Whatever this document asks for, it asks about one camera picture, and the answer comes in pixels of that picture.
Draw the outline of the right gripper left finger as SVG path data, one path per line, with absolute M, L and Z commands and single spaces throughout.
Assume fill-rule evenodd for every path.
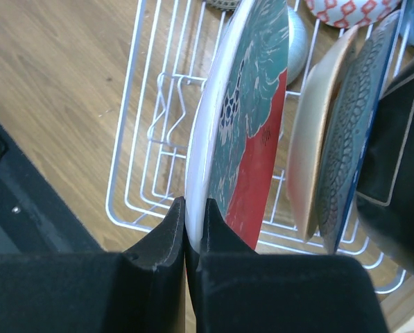
M 184 209 L 123 252 L 0 255 L 0 332 L 183 332 Z

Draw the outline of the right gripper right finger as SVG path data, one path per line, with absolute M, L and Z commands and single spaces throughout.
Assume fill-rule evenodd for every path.
M 387 332 L 372 282 L 344 255 L 258 254 L 204 210 L 189 287 L 198 332 Z

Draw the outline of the red teal plate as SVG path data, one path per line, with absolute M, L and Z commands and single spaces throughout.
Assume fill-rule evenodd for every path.
M 285 101 L 287 7 L 285 1 L 242 1 L 218 45 L 185 169 L 185 225 L 194 250 L 210 198 L 244 242 L 257 244 Z

